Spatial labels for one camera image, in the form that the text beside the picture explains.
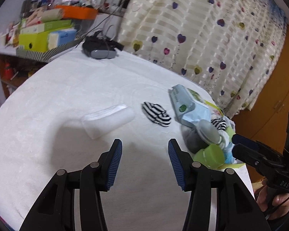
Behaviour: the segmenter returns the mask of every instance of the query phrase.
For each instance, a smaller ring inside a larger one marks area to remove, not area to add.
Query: pile of items
[[[19,22],[11,22],[6,34],[0,34],[0,47],[45,53],[73,42],[84,33],[79,30],[82,21],[92,25],[96,15],[90,0],[63,0],[54,7],[47,0],[24,0]]]
[[[194,161],[214,169],[243,165],[232,155],[235,124],[220,108],[180,84],[172,88],[170,98],[179,122],[191,128],[184,139]]]

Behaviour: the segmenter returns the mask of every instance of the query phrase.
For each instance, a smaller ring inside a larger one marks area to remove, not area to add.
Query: curtain
[[[285,35],[274,0],[131,0],[118,40],[203,87],[231,118],[253,107]]]

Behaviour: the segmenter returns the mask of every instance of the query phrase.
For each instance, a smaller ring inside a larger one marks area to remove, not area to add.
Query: orange box
[[[82,20],[93,20],[96,18],[98,12],[98,10],[94,8],[85,8],[78,6],[56,5],[55,8],[63,9],[63,18],[74,18]]]

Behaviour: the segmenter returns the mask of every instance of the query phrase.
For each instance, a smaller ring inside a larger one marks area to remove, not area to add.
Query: black and white striped cloth
[[[163,109],[161,105],[144,102],[142,104],[142,109],[146,117],[151,122],[154,122],[163,127],[169,127],[171,118],[167,114],[167,111]]]
[[[226,130],[226,121],[221,118],[212,119],[211,123],[217,130]]]

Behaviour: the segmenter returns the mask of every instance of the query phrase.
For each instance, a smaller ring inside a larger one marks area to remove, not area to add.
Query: white tablecloth
[[[179,83],[214,103],[199,86],[126,52],[111,60],[94,60],[79,46],[47,64],[0,108],[2,218],[19,230],[58,169],[82,169],[120,138],[123,154],[115,184],[101,196],[108,229],[182,230],[190,194],[177,185],[167,153],[171,138],[186,150],[168,94]],[[141,111],[144,101],[162,105],[172,117],[170,127],[151,123]],[[132,107],[136,118],[91,140],[79,118],[118,103]],[[246,167],[236,172],[252,192]],[[214,217],[215,203],[211,208]]]

